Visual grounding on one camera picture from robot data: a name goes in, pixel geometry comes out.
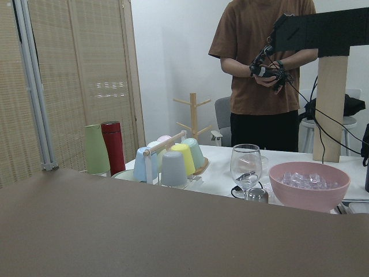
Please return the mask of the person left hand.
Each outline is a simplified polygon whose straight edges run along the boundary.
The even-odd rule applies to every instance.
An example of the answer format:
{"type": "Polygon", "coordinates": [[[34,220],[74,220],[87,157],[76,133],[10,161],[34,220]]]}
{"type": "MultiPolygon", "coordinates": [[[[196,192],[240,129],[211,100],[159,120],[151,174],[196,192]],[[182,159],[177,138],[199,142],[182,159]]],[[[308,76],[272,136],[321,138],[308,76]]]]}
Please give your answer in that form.
{"type": "Polygon", "coordinates": [[[275,87],[278,83],[279,79],[277,76],[271,76],[271,77],[260,77],[256,74],[253,74],[253,78],[255,79],[256,83],[264,86],[264,87],[275,87]]]}

